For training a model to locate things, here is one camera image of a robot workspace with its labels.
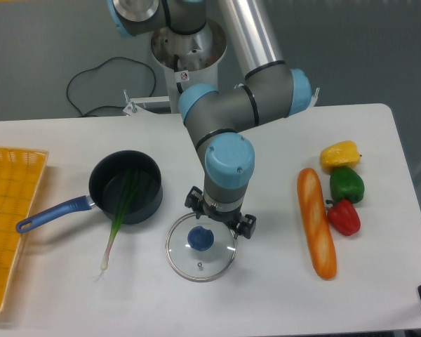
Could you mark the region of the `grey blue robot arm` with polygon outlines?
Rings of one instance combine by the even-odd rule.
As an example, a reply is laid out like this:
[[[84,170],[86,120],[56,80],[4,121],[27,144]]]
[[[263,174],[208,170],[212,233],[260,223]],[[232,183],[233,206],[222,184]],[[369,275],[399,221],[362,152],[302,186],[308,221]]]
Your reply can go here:
[[[255,217],[241,213],[255,167],[242,133],[307,109],[312,89],[291,69],[261,1],[221,1],[225,25],[205,1],[110,1],[119,33],[152,34],[152,55],[166,71],[171,108],[182,116],[204,170],[185,205],[250,238]]]

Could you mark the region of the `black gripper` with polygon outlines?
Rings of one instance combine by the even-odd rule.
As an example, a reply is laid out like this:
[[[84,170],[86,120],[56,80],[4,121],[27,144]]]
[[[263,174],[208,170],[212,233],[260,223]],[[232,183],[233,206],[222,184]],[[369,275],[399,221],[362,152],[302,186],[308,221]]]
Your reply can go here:
[[[197,186],[187,194],[185,207],[193,211],[196,219],[200,219],[204,212],[210,219],[229,225],[236,237],[250,239],[256,229],[257,218],[251,214],[242,215],[241,206],[231,211],[218,211],[215,206],[203,204],[203,192]]]

